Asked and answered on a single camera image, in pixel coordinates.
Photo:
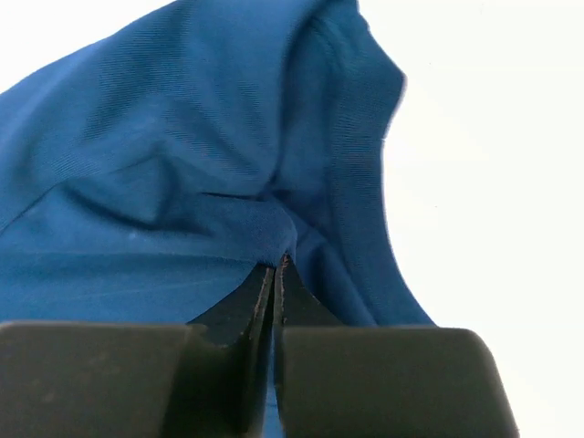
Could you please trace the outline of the blue t-shirt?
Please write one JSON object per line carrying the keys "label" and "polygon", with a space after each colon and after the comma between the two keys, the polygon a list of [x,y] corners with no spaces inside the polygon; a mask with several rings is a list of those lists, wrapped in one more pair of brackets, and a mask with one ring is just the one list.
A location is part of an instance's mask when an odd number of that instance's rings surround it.
{"label": "blue t-shirt", "polygon": [[186,325],[284,258],[344,325],[429,326],[382,206],[404,86],[353,1],[175,1],[41,68],[1,97],[1,327]]}

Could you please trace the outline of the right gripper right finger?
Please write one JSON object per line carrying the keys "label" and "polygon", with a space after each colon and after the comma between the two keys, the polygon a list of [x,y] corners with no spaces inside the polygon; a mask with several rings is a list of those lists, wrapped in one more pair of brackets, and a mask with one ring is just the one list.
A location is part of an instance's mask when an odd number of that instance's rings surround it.
{"label": "right gripper right finger", "polygon": [[462,328],[342,324],[284,258],[275,386],[287,437],[516,437],[494,357]]}

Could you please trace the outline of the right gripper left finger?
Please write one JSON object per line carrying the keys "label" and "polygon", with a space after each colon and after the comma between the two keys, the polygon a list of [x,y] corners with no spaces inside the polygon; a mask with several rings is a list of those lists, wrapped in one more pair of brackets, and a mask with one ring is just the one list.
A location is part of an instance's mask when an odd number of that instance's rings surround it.
{"label": "right gripper left finger", "polygon": [[186,325],[1,327],[4,437],[258,437],[274,270]]}

